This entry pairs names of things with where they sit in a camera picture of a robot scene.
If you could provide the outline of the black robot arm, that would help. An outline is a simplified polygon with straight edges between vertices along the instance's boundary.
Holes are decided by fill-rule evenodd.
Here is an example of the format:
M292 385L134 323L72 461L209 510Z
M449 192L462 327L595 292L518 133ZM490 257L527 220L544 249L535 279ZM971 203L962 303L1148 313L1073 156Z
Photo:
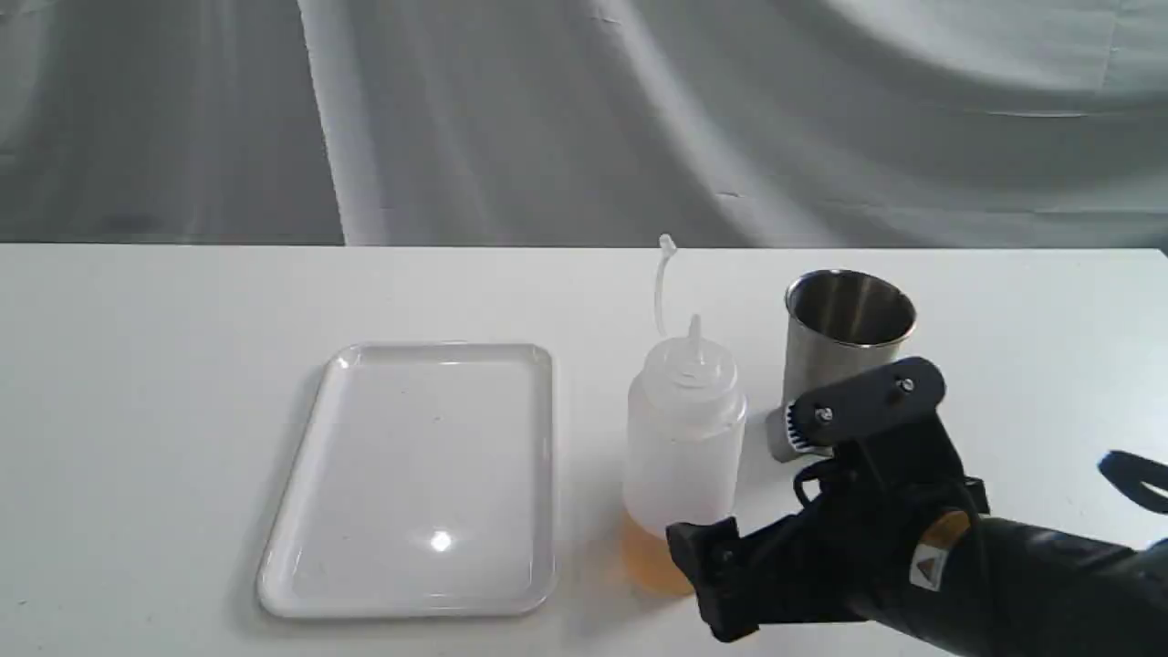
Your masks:
M1163 656L1164 541L1145 549L990 516L912 357L785 408L830 449L793 482L800 511L751 534L675 523L672 561L722 643L764 625L875 622L959 656Z

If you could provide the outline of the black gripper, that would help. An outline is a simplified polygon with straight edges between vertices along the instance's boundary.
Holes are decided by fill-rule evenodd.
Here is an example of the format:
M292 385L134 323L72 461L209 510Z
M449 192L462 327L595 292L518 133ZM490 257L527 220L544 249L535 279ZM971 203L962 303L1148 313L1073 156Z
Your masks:
M940 369L910 357L786 407L790 452L830 452L794 478L802 505L767 530L766 578L737 520L666 527L669 556L721 643L765 623L989 625L980 479L938 414Z

